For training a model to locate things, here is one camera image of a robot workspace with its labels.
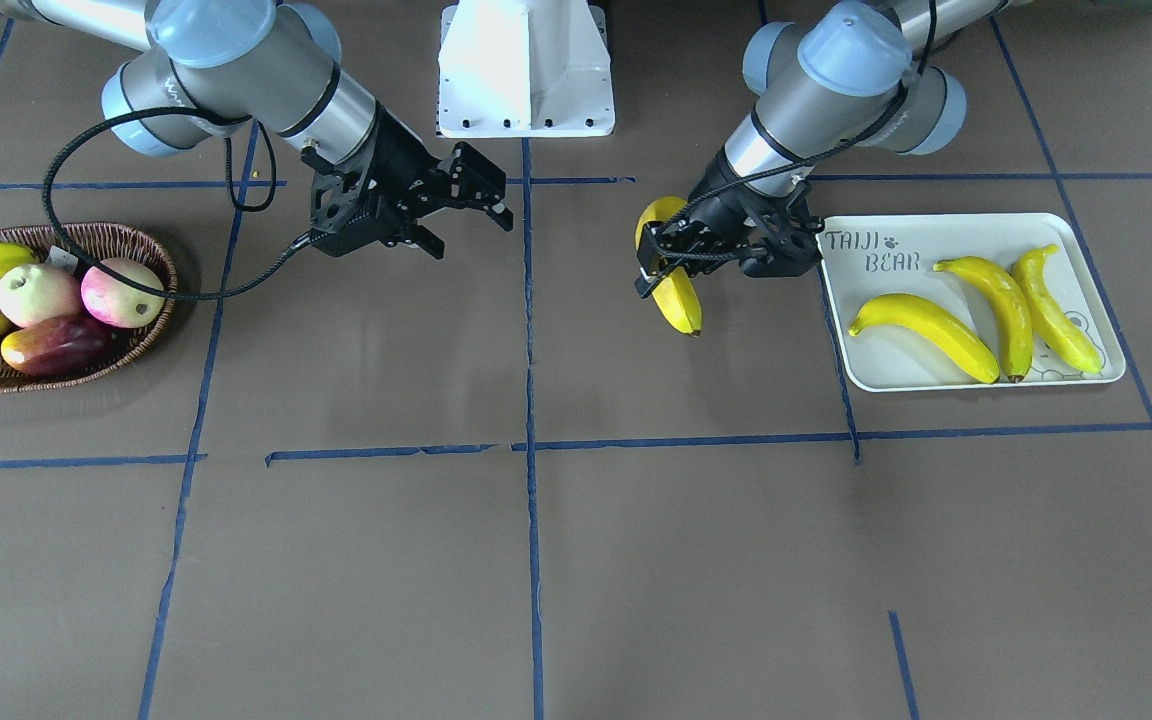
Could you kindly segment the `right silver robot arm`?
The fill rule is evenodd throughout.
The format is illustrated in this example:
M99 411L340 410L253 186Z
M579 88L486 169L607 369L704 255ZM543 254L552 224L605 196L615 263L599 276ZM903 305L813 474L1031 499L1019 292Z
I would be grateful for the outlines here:
M484 211L509 232L506 173L465 142L445 159L340 68L329 18L274 1L0 1L0 17L67 26L141 51L106 82L127 146L164 158L256 120L314 169L308 242L339 258L367 243L442 258L419 220Z

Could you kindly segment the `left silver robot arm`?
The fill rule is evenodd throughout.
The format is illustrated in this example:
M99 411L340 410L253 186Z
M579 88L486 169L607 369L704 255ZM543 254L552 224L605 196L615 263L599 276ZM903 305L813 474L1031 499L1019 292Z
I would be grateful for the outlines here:
M753 108L681 209L639 223L636 291L662 297L673 272L690 278L727 263L751 278L812 270L823 222L808 206L809 174L851 149L927 156L954 141L967 94L929 58L1002 9L1002 1L841 1L814 26L760 28L742 59Z

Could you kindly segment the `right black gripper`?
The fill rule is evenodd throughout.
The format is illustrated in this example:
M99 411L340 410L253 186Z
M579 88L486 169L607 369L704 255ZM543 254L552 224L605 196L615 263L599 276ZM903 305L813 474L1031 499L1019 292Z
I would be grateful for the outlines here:
M479 210L503 232L515 228L515 214L506 206L506 172L471 143L456 142L447 158L435 158L420 137L379 105L358 160L364 162L365 213L374 243L402 243L442 260L444 240L419 223L440 209Z

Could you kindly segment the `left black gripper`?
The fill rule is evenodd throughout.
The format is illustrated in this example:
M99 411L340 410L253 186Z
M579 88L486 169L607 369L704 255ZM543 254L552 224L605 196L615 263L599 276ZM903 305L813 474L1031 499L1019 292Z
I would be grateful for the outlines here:
M719 150L687 196L681 225L659 220L637 223L635 253L639 275L634 288L641 300L652 296L673 270L684 270L685 276L695 276L726 263L738 264L745 232L740 190L786 196L765 195L753 182L741 182L727 152Z

